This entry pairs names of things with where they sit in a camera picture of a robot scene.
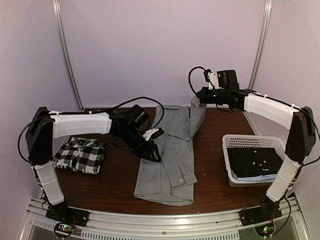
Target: white wall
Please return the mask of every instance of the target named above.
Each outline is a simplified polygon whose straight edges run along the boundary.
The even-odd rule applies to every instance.
[[[17,152],[20,130],[40,106],[77,108],[52,1],[0,1],[0,16],[0,239],[16,240],[31,196],[40,193],[33,171]]]
[[[320,1],[273,1],[270,32],[255,89],[298,106],[313,109],[320,126]],[[277,124],[254,116],[262,135],[286,140]],[[319,156],[319,141],[309,161]],[[311,239],[319,239],[320,162],[305,167],[295,192]]]
[[[65,35],[85,107],[138,96],[188,105],[189,70],[235,69],[248,87],[264,0],[61,0]],[[205,84],[194,72],[199,90]],[[154,106],[145,101],[144,106]]]

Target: robotic arm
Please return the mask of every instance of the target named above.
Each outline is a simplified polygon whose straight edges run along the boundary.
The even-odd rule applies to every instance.
[[[96,113],[57,112],[40,107],[25,139],[29,162],[48,200],[46,216],[65,224],[76,221],[79,226],[85,226],[88,219],[87,211],[69,208],[64,198],[52,162],[53,139],[72,135],[111,134],[126,142],[137,157],[159,163],[161,157],[153,139],[163,134],[163,130],[150,129],[143,135],[138,132],[148,118],[149,115],[138,105],[122,113],[113,109]]]
[[[241,90],[234,70],[218,71],[216,75],[208,69],[204,71],[204,77],[208,86],[196,93],[201,103],[227,104],[230,109],[258,114],[289,130],[283,164],[262,198],[261,206],[240,212],[244,226],[268,221],[272,215],[281,216],[278,211],[280,200],[294,184],[304,160],[316,143],[311,108],[288,105],[249,89]]]

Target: black and white checkered cloth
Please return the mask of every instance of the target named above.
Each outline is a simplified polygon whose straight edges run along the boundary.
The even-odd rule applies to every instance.
[[[99,143],[96,139],[72,137],[54,156],[54,166],[96,175],[107,146],[108,144]]]

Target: folded clothes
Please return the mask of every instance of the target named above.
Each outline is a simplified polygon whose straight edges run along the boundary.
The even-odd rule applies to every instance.
[[[277,176],[277,174],[270,174],[270,175],[260,175],[260,176],[252,176],[252,177],[237,177],[237,175],[233,170],[231,170],[231,174],[235,180],[247,181],[247,182],[262,182],[262,181],[268,181],[268,180],[275,180]]]
[[[96,139],[72,137],[53,157],[54,166],[85,174],[98,174],[108,144]]]
[[[141,159],[134,196],[136,198],[171,206],[186,206],[194,202],[194,184],[197,182],[192,138],[206,113],[206,104],[194,97],[189,107],[164,106],[164,117],[157,127],[164,134],[155,139],[162,162]],[[155,124],[162,115],[156,108]]]

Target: metal frame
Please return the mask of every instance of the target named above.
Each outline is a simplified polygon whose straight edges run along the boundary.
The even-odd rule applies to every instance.
[[[295,197],[289,199],[292,208],[292,219],[300,240],[310,240],[306,223],[300,206]],[[22,226],[20,240],[28,240],[32,227],[37,226],[52,231],[55,221],[46,218],[42,209],[43,200],[32,198],[27,209],[27,218]],[[289,207],[285,200],[281,201],[282,217],[286,219]],[[184,215],[136,215],[101,211],[90,211],[87,227],[77,227],[73,236],[80,239],[136,239],[136,240],[184,240],[211,239],[214,236],[233,235],[239,239],[240,230],[252,228],[253,225],[242,226],[239,219],[241,209],[220,211],[214,213],[184,214]]]
[[[248,87],[249,89],[253,89],[257,81],[257,77],[259,74],[259,69],[262,61],[262,56],[264,53],[267,36],[269,32],[271,13],[272,13],[272,0],[265,0],[260,39],[259,39],[258,49],[256,51],[256,56],[255,56],[255,61],[254,61],[254,65],[251,73],[250,82],[249,82],[249,87]]]
[[[66,36],[64,31],[61,9],[60,9],[60,0],[52,0],[52,3],[53,3],[53,11],[54,11],[55,21],[58,29],[58,35],[59,35],[60,45],[62,49],[62,56],[63,56],[66,73],[71,85],[71,90],[72,90],[74,99],[76,101],[77,108],[79,111],[82,111],[84,109],[84,106],[82,105],[82,102],[81,102],[80,94],[79,94],[75,76],[74,76],[74,71],[72,69],[71,62],[70,62],[70,56],[67,48],[67,41],[66,41]]]

